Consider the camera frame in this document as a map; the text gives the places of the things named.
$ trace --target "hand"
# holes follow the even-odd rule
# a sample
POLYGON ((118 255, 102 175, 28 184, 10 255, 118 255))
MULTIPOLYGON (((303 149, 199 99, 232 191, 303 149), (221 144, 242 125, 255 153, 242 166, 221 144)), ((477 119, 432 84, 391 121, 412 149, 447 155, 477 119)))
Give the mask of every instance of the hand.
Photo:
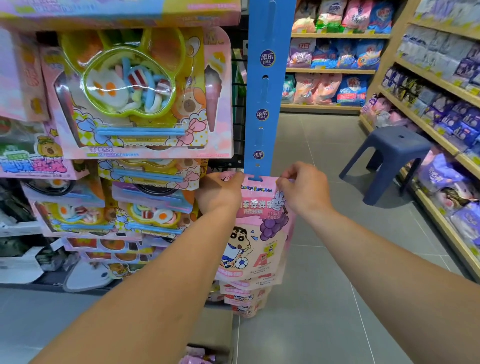
POLYGON ((313 212, 335 211, 330 201, 327 176, 311 164, 294 163, 282 173, 276 184, 284 192, 288 206, 306 220, 313 212))
POLYGON ((204 215, 217 208, 237 212, 240 207, 243 173, 235 173, 226 182, 220 179, 220 175, 221 173, 209 173, 200 179, 200 188, 195 192, 195 198, 204 215))

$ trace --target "left hand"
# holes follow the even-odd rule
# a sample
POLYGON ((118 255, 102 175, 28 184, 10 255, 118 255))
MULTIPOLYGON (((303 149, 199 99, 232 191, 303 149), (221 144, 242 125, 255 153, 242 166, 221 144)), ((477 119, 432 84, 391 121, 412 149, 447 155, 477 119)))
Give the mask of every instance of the left hand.
POLYGON ((222 181, 221 173, 207 174, 200 180, 200 188, 195 191, 195 198, 202 214, 218 208, 237 212, 241 201, 241 184, 244 176, 237 172, 230 181, 222 181))

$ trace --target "forearm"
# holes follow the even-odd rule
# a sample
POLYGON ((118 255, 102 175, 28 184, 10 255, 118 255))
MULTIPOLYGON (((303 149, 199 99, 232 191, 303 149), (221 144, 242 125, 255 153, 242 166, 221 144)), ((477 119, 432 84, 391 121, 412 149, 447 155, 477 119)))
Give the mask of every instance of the forearm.
POLYGON ((236 210, 198 219, 157 259, 106 294, 32 363, 179 359, 235 224, 236 210))
POLYGON ((366 304, 414 362, 480 362, 478 285, 338 213, 309 219, 366 304))

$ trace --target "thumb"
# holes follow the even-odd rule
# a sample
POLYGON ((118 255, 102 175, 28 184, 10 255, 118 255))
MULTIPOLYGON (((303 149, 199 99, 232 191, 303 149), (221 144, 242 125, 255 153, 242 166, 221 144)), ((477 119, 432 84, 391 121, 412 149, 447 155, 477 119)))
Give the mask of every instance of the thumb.
POLYGON ((290 182, 288 179, 280 177, 276 181, 276 185, 279 187, 280 190, 282 190, 285 194, 285 196, 288 198, 288 196, 293 192, 293 183, 290 182))
POLYGON ((229 182, 233 184, 236 188, 240 188, 244 178, 245 177, 243 175, 243 172, 237 172, 229 182))

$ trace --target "cartoon boy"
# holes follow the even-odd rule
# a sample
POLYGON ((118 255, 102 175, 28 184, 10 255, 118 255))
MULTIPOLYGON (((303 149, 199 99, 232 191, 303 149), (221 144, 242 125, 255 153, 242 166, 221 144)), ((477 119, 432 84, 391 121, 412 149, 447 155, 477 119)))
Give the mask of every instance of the cartoon boy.
POLYGON ((230 239, 227 243, 227 247, 223 252, 222 263, 225 268, 230 268, 238 254, 243 254, 245 251, 250 250, 252 246, 247 239, 247 231, 244 228, 235 226, 230 239))

